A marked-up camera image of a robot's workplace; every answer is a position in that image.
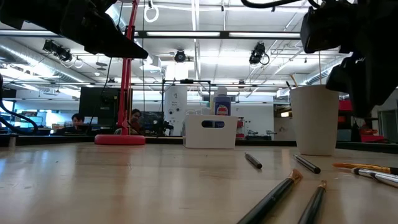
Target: red stand base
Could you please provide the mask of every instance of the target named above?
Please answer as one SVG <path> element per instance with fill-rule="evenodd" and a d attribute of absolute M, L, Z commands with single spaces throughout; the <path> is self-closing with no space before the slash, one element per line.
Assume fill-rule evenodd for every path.
<path fill-rule="evenodd" d="M 114 146 L 136 146 L 144 145 L 145 137 L 118 134 L 97 134 L 95 136 L 94 143 Z"/>

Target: bottle label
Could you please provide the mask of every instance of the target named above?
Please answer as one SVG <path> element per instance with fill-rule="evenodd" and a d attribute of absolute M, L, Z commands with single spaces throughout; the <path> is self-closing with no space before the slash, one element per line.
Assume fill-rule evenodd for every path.
<path fill-rule="evenodd" d="M 228 116 L 228 107 L 224 106 L 224 105 L 219 105 L 216 104 L 216 115 L 219 116 Z"/>

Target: computer monitor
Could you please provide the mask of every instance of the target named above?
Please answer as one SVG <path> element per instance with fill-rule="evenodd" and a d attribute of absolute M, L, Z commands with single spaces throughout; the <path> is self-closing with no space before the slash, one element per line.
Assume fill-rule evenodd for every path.
<path fill-rule="evenodd" d="M 102 91 L 102 87 L 82 87 L 79 113 L 84 117 L 97 117 L 98 124 L 113 126 L 118 117 L 120 89 L 105 88 Z"/>

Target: table surface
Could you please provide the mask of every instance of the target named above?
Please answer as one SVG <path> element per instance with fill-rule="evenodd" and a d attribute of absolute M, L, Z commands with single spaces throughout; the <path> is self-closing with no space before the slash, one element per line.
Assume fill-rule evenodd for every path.
<path fill-rule="evenodd" d="M 262 162 L 258 171 L 244 158 Z M 398 189 L 333 162 L 398 167 L 398 155 L 337 149 L 311 157 L 295 147 L 96 146 L 92 142 L 0 152 L 0 223 L 236 223 L 290 171 L 304 176 L 269 216 L 297 223 L 321 180 L 328 181 L 319 223 L 396 223 Z"/>

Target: woman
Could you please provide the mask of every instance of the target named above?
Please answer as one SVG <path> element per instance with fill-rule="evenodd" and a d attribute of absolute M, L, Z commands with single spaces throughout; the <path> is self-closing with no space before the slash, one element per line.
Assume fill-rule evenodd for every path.
<path fill-rule="evenodd" d="M 130 132 L 130 134 L 133 134 L 133 135 L 140 134 L 140 131 L 141 131 L 141 125 L 139 124 L 140 118 L 141 118 L 141 111 L 139 111 L 139 109 L 134 109 L 131 112 L 131 123 L 130 123 L 131 132 Z"/>

